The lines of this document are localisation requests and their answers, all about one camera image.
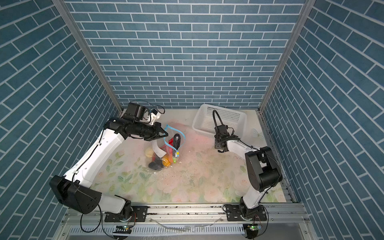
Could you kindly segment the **clear zip top bag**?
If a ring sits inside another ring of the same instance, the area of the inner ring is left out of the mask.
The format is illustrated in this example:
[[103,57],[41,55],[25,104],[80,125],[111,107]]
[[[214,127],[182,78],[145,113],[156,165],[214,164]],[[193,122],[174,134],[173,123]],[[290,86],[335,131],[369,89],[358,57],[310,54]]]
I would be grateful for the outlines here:
[[167,137],[155,140],[146,148],[145,156],[149,159],[148,168],[160,171],[176,164],[181,155],[181,148],[186,142],[186,135],[174,126],[166,125]]

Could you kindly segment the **cream white bun toy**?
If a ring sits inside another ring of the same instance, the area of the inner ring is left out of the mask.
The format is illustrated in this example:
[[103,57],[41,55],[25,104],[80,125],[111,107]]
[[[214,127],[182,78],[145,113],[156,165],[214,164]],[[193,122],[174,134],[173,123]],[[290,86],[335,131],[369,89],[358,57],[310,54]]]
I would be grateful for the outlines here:
[[154,154],[154,151],[153,151],[152,148],[148,147],[148,148],[145,149],[145,156],[147,158],[152,158],[153,154]]

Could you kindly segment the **orange crinkled food toy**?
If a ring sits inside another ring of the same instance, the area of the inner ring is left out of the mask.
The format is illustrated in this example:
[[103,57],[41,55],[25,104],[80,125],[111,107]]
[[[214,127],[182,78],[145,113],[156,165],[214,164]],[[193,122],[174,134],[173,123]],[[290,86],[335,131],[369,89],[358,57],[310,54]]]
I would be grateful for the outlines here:
[[170,163],[175,164],[178,160],[178,157],[175,157],[173,154],[169,154],[168,159]]

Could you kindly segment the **yellow potato toy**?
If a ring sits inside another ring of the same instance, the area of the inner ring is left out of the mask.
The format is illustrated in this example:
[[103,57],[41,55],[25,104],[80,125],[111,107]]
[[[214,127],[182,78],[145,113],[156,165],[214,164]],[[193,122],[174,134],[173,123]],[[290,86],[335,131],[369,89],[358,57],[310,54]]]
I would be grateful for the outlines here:
[[169,157],[167,155],[162,157],[162,164],[165,168],[171,165],[171,162],[169,161]]

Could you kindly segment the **black avocado toy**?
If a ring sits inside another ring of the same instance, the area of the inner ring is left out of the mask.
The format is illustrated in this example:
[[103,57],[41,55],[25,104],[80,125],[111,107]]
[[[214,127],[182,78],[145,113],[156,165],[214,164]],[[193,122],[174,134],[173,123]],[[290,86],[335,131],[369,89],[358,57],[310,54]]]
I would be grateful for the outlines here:
[[161,170],[164,168],[164,165],[162,163],[162,161],[153,161],[151,163],[149,163],[149,168],[154,170],[154,171],[158,171],[158,170]]

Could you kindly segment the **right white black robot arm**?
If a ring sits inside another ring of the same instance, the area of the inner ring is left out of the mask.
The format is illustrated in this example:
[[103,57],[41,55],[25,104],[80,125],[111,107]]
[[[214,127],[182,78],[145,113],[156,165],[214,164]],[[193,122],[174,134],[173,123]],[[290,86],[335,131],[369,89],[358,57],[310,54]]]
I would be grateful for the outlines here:
[[245,144],[236,135],[215,134],[215,149],[219,153],[235,153],[246,161],[250,187],[239,203],[238,213],[244,220],[251,220],[263,212],[261,201],[267,192],[282,181],[282,170],[269,147],[257,149]]

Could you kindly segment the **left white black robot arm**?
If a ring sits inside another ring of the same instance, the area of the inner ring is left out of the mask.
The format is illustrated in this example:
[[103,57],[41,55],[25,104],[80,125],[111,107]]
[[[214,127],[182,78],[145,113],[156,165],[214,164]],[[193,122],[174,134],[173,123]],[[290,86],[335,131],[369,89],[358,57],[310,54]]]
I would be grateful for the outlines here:
[[50,187],[58,202],[84,215],[99,209],[101,212],[116,215],[121,222],[131,220],[131,201],[123,197],[104,195],[90,187],[113,151],[132,136],[150,142],[167,137],[168,133],[158,122],[148,125],[122,118],[109,119],[100,136],[83,157],[63,176],[54,176],[51,179]]

